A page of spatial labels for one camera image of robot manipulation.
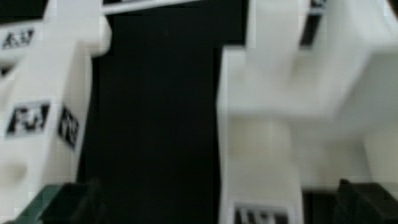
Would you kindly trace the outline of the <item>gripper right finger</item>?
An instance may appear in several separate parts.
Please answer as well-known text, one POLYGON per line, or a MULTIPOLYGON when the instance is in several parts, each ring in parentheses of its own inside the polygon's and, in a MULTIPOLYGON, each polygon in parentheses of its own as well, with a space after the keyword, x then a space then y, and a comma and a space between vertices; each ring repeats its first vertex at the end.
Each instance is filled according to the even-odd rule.
POLYGON ((398 224, 398 199, 378 183, 339 180, 332 224, 398 224))

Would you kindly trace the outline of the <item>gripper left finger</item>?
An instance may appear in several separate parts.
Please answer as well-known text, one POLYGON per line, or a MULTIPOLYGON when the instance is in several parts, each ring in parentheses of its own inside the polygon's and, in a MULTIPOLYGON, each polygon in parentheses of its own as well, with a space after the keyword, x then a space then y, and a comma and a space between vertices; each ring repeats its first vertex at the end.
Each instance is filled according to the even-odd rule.
POLYGON ((46 185, 10 224, 106 224, 99 182, 46 185))

